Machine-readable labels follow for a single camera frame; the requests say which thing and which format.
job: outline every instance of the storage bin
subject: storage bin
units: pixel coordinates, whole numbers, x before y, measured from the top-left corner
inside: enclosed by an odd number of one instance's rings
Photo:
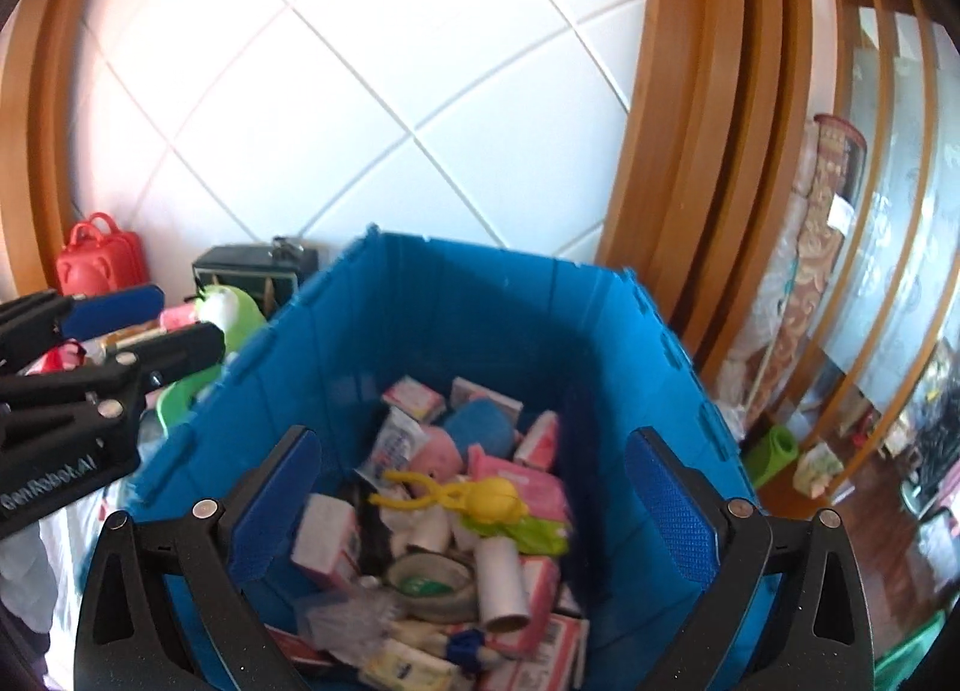
[[[244,347],[199,411],[136,479],[137,520],[219,498],[301,423],[323,445],[315,490],[360,464],[405,374],[443,393],[454,377],[525,403],[520,426],[562,413],[558,469],[577,534],[565,576],[592,621],[587,689],[632,691],[689,613],[699,588],[677,572],[623,468],[623,445],[652,426],[727,498],[755,499],[723,420],[677,338],[632,274],[488,247],[381,233],[354,242]],[[294,630],[291,602],[313,590],[277,554],[245,587],[265,622]],[[181,579],[170,579],[208,678],[232,689]],[[715,686],[738,680],[773,591],[760,586]],[[332,691],[344,686],[315,681]]]

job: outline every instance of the green yoga mat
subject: green yoga mat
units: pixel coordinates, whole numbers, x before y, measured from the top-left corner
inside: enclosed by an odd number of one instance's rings
[[[797,440],[791,432],[785,426],[774,426],[753,450],[743,456],[743,468],[754,488],[762,488],[798,454]]]

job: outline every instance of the red suitcase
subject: red suitcase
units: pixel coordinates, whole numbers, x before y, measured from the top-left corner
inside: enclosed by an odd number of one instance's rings
[[[104,234],[85,221],[77,223],[70,240],[56,258],[56,277],[64,295],[102,295],[147,282],[143,251],[136,234],[121,231],[104,218],[112,232]]]

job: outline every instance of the yellow toy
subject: yellow toy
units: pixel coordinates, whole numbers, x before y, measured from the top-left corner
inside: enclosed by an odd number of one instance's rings
[[[427,489],[426,496],[419,499],[388,499],[379,493],[370,497],[371,504],[390,509],[425,509],[431,504],[439,504],[453,512],[462,512],[485,526],[499,523],[512,526],[520,523],[530,510],[520,499],[517,487],[503,477],[488,477],[476,483],[450,483],[440,485],[432,477],[421,472],[383,473],[384,480],[391,483],[416,483]]]

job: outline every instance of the white cylinder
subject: white cylinder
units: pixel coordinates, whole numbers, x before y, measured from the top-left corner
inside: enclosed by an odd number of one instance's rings
[[[530,623],[517,543],[507,536],[481,539],[475,552],[480,625],[493,635],[518,632]]]
[[[450,546],[450,519],[446,510],[439,504],[424,509],[424,514],[416,522],[413,533],[407,540],[408,550],[426,550],[443,554]]]

